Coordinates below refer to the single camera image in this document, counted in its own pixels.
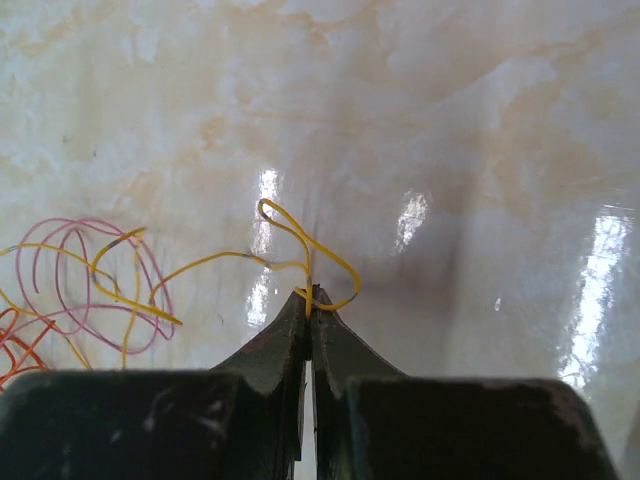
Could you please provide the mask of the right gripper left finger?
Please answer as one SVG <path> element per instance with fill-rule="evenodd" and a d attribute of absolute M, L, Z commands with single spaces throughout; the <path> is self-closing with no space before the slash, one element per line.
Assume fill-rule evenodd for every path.
<path fill-rule="evenodd" d="M 241 375 L 261 395 L 299 393 L 303 383 L 305 301 L 292 292 L 275 319 L 212 371 Z"/>

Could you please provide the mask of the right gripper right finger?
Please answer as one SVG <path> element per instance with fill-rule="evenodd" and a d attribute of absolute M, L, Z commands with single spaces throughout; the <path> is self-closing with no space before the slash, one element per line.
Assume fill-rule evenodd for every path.
<path fill-rule="evenodd" d="M 313 287 L 314 307 L 309 320 L 314 392 L 340 398 L 351 378 L 396 377 L 405 373 L 379 355 L 341 319 L 326 291 Z"/>

